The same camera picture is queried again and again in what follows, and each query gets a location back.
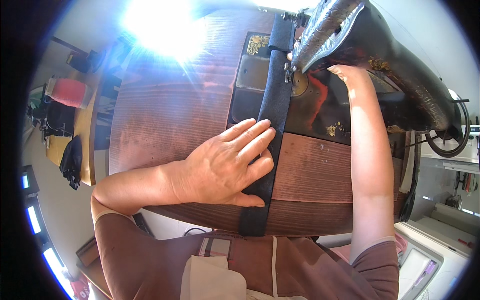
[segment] bright light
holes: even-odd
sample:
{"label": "bright light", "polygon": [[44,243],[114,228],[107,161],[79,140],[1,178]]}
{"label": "bright light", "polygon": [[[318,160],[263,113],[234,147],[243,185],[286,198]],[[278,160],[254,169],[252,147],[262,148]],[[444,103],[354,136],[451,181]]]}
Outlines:
{"label": "bright light", "polygon": [[70,281],[68,281],[68,279],[66,279],[65,276],[61,273],[63,267],[61,266],[57,256],[53,252],[53,249],[48,248],[47,250],[45,250],[45,252],[43,252],[43,256],[47,260],[50,269],[52,269],[53,274],[55,275],[65,292],[70,296],[70,298],[75,300],[75,298],[73,297],[73,289],[70,285]]}
{"label": "bright light", "polygon": [[465,209],[465,208],[462,208],[462,210],[466,213],[469,213],[469,214],[473,215],[473,212],[471,210],[468,210],[468,209]]}
{"label": "bright light", "polygon": [[30,187],[30,185],[28,184],[28,177],[26,175],[22,176],[22,185],[24,189],[28,189],[28,187]]}
{"label": "bright light", "polygon": [[33,206],[27,208],[28,216],[30,217],[30,223],[32,224],[33,233],[37,234],[42,231],[40,224],[36,218],[35,209]]}
{"label": "bright light", "polygon": [[202,51],[204,18],[193,20],[188,0],[132,0],[123,18],[138,46],[182,63]]}

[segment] fingers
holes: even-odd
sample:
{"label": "fingers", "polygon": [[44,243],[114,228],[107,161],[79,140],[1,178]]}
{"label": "fingers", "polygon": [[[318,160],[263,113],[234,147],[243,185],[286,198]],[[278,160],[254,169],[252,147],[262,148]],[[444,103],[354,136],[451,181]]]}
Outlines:
{"label": "fingers", "polygon": [[256,195],[247,195],[242,192],[238,192],[232,196],[232,198],[227,201],[227,204],[238,205],[243,207],[256,206],[264,207],[265,202]]}
{"label": "fingers", "polygon": [[248,143],[243,149],[238,153],[238,158],[250,162],[252,159],[257,157],[264,149],[268,147],[268,144],[275,137],[275,129],[272,127],[268,128],[257,136],[253,141]]}
{"label": "fingers", "polygon": [[249,178],[248,184],[252,184],[254,181],[259,180],[263,176],[267,175],[273,169],[272,154],[268,149],[265,149],[260,154],[260,158],[247,167],[247,178]]}
{"label": "fingers", "polygon": [[232,143],[235,145],[235,148],[237,150],[241,150],[243,147],[248,145],[248,143],[257,138],[259,134],[263,133],[268,127],[270,127],[270,120],[261,120],[260,122],[257,122],[255,125],[247,129],[239,137],[234,139]]}
{"label": "fingers", "polygon": [[225,130],[218,136],[220,137],[220,140],[222,142],[230,142],[231,140],[241,135],[244,131],[252,127],[255,123],[256,123],[255,119],[243,120],[242,122]]}
{"label": "fingers", "polygon": [[[299,45],[299,43],[295,42],[295,44],[293,44],[293,47],[296,48],[296,47],[298,47],[298,45]],[[292,61],[292,58],[293,58],[292,52],[287,53],[287,60]]]}

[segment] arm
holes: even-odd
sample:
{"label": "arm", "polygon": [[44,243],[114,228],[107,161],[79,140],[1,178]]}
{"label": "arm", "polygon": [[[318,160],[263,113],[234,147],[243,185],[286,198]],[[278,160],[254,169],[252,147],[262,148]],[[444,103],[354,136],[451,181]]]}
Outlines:
{"label": "arm", "polygon": [[147,205],[187,202],[264,206],[260,197],[241,191],[272,170],[266,148],[274,136],[269,120],[249,119],[206,141],[185,160],[108,176],[92,193],[92,217],[108,209],[131,216]]}
{"label": "arm", "polygon": [[347,85],[352,127],[353,231],[350,262],[376,241],[394,237],[393,163],[373,83],[363,69],[333,66]]}

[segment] black cloth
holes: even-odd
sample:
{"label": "black cloth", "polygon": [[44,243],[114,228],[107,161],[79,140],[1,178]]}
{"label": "black cloth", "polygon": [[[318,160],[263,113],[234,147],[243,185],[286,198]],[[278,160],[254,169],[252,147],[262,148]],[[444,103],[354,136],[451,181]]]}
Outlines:
{"label": "black cloth", "polygon": [[82,142],[75,136],[68,142],[60,162],[60,172],[70,182],[72,189],[80,186],[80,168],[82,166]]}
{"label": "black cloth", "polygon": [[275,138],[268,146],[272,153],[273,170],[252,183],[245,190],[246,194],[259,196],[265,202],[265,207],[244,207],[240,213],[239,234],[243,236],[261,237],[265,235],[268,209],[272,201],[273,183],[275,181],[278,156],[282,145],[283,129],[287,120],[288,107],[292,93],[292,82],[285,83],[283,66],[288,62],[284,52],[272,50],[268,68],[267,84],[260,108],[258,120],[269,119],[275,128]]}
{"label": "black cloth", "polygon": [[268,42],[268,49],[279,50],[285,53],[292,51],[294,35],[295,27],[293,23],[283,20],[282,16],[277,13]]}

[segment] person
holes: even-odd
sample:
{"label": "person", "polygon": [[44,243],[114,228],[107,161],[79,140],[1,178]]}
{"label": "person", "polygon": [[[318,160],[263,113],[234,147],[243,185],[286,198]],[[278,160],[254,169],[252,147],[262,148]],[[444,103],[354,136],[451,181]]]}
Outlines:
{"label": "person", "polygon": [[241,191],[272,170],[267,146],[275,130],[269,120],[244,120],[185,160],[117,173],[94,189],[95,236],[114,299],[397,299],[393,164],[375,89],[365,70],[329,70],[345,82],[350,100],[350,264],[309,237],[215,230],[156,240],[132,222],[147,205],[263,206]]}

